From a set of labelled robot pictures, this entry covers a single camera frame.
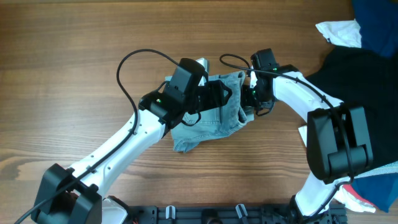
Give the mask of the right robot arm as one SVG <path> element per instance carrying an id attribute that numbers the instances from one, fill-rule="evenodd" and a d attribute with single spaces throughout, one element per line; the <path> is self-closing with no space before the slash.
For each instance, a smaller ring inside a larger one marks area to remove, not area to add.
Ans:
<path id="1" fill-rule="evenodd" d="M 288 65 L 247 69 L 249 96 L 263 96 L 262 81 L 271 86 L 269 96 L 290 106 L 307 124 L 306 150 L 310 174 L 290 199 L 291 223 L 308 223 L 330 211 L 330 202 L 344 186 L 365 172 L 373 161 L 368 124 L 361 106 L 345 103 L 310 83 Z"/>

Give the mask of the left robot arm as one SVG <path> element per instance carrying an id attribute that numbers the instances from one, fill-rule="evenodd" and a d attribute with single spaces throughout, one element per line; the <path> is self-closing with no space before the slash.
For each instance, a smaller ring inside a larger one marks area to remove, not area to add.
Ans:
<path id="1" fill-rule="evenodd" d="M 48 168 L 34 207 L 35 223 L 132 223 L 129 207 L 108 190 L 133 160 L 182 122 L 185 113 L 224 106 L 233 92 L 221 81 L 178 84 L 164 81 L 144 95 L 128 122 L 97 150 L 64 169 Z"/>

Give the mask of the light blue denim shorts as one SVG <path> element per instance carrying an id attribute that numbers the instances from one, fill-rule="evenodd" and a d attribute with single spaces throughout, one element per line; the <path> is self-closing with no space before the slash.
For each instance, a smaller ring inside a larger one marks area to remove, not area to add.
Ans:
<path id="1" fill-rule="evenodd" d="M 174 151 L 188 152 L 203 141 L 228 137 L 254 120 L 253 108 L 243 108 L 240 103 L 245 76 L 244 72 L 233 72 L 209 77 L 210 81 L 222 81 L 233 95 L 226 105 L 201 112 L 200 119 L 196 114 L 185 113 L 183 121 L 187 125 L 180 123 L 171 130 Z"/>

